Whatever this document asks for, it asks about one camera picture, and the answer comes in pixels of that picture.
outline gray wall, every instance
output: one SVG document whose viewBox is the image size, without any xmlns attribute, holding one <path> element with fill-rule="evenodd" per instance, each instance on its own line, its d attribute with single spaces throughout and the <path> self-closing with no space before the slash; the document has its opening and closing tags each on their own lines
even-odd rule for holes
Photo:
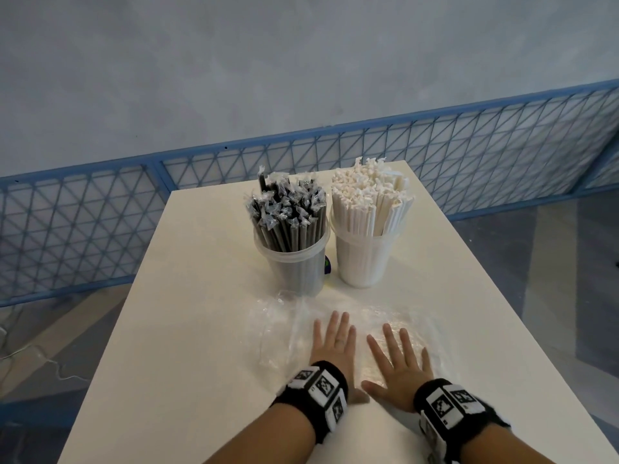
<svg viewBox="0 0 619 464">
<path fill-rule="evenodd" d="M 619 77 L 619 0 L 0 0 L 0 176 Z"/>
</svg>

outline plastic cup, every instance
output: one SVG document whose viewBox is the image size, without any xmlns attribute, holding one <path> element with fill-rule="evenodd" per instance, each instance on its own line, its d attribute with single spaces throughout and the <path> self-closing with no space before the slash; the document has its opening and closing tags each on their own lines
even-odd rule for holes
<svg viewBox="0 0 619 464">
<path fill-rule="evenodd" d="M 337 272 L 340 278 L 355 288 L 367 288 L 380 281 L 402 226 L 395 233 L 384 236 L 361 236 L 337 227 L 332 216 L 330 224 L 336 235 Z"/>
<path fill-rule="evenodd" d="M 264 247 L 254 230 L 254 244 L 269 261 L 282 289 L 298 295 L 316 296 L 324 284 L 324 248 L 330 234 L 327 224 L 324 234 L 313 246 L 296 252 L 277 252 Z"/>
</svg>

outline blue metal fence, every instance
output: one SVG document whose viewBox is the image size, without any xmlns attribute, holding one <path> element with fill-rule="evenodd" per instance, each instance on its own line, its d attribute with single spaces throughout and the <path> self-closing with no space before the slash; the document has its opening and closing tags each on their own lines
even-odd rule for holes
<svg viewBox="0 0 619 464">
<path fill-rule="evenodd" d="M 0 178 L 0 306 L 133 280 L 171 191 L 406 160 L 450 219 L 619 187 L 619 80 Z"/>
</svg>

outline person's left hand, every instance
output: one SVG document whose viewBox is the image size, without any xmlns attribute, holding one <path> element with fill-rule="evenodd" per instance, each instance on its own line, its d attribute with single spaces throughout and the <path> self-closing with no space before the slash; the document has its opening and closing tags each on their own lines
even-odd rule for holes
<svg viewBox="0 0 619 464">
<path fill-rule="evenodd" d="M 314 321 L 314 343 L 309 357 L 309 364 L 316 361 L 328 361 L 335 365 L 346 378 L 349 387 L 349 404 L 367 403 L 368 395 L 360 389 L 355 389 L 355 348 L 357 346 L 357 329 L 349 327 L 349 314 L 342 314 L 342 320 L 337 325 L 339 313 L 334 311 L 329 319 L 324 342 L 320 332 L 320 319 Z"/>
</svg>

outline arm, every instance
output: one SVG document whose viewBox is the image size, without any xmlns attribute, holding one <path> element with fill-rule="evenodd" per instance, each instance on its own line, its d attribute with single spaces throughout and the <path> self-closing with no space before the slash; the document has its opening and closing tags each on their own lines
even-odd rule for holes
<svg viewBox="0 0 619 464">
<path fill-rule="evenodd" d="M 324 341 L 319 320 L 314 322 L 314 335 L 309 364 L 328 361 L 335 365 L 350 385 L 348 403 L 368 402 L 369 397 L 354 389 L 353 373 L 357 331 L 349 327 L 349 314 L 334 311 Z M 211 456 L 205 464 L 297 464 L 306 462 L 316 435 L 307 417 L 287 404 L 276 403 Z"/>
<path fill-rule="evenodd" d="M 369 381 L 361 382 L 361 387 L 374 398 L 387 401 L 404 412 L 414 413 L 413 402 L 417 390 L 434 378 L 428 351 L 422 351 L 420 368 L 406 329 L 400 330 L 402 350 L 389 324 L 383 326 L 383 333 L 391 361 L 372 335 L 368 335 L 368 344 L 387 387 Z M 522 442 L 511 431 L 494 424 L 486 426 L 480 434 L 462 446 L 460 460 L 462 464 L 552 464 L 552 461 Z"/>
</svg>

